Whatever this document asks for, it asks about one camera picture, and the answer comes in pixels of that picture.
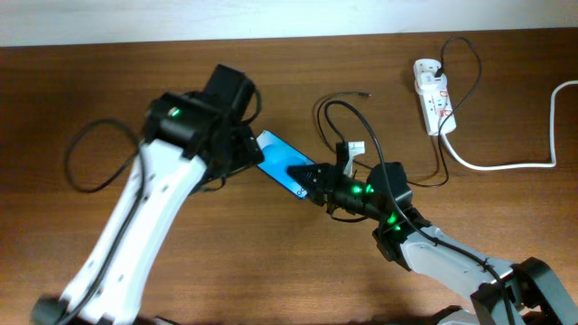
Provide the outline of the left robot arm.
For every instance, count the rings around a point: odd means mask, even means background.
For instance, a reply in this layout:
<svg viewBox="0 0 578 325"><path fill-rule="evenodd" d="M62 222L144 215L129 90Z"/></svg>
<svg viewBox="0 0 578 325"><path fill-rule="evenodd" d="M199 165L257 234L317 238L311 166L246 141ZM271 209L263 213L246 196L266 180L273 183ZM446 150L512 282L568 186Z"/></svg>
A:
<svg viewBox="0 0 578 325"><path fill-rule="evenodd" d="M64 157L68 182L73 148L98 126L123 132L135 153L122 166L129 178L89 258L61 296L38 299L32 324L137 322L148 275L185 200L264 160L253 120L244 117L252 100L262 100L255 83L218 65L203 90L153 100L141 135L104 118L73 137Z"/></svg>

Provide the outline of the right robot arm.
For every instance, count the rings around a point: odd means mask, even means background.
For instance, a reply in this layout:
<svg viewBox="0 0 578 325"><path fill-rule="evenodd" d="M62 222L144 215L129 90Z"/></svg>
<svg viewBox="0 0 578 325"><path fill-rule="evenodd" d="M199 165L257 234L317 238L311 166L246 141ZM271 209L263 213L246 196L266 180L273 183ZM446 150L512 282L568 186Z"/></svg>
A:
<svg viewBox="0 0 578 325"><path fill-rule="evenodd" d="M471 300L473 311L448 310L441 324L575 324L577 305L544 261L486 256L449 237L413 206L399 162L376 165L366 181L329 163L287 171L329 214L344 209L378 222L372 236L389 262L423 274Z"/></svg>

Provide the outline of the blue Galaxy smartphone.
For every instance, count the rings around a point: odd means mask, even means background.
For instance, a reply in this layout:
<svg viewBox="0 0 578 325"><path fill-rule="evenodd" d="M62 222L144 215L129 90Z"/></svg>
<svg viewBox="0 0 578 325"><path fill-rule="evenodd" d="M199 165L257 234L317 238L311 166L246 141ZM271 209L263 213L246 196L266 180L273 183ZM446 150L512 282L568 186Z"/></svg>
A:
<svg viewBox="0 0 578 325"><path fill-rule="evenodd" d="M256 141L264 155L264 160L257 168L278 182L296 198L305 199L308 195L307 190L290 177L286 171L291 166L313 165L314 161L268 130L264 130L256 138Z"/></svg>

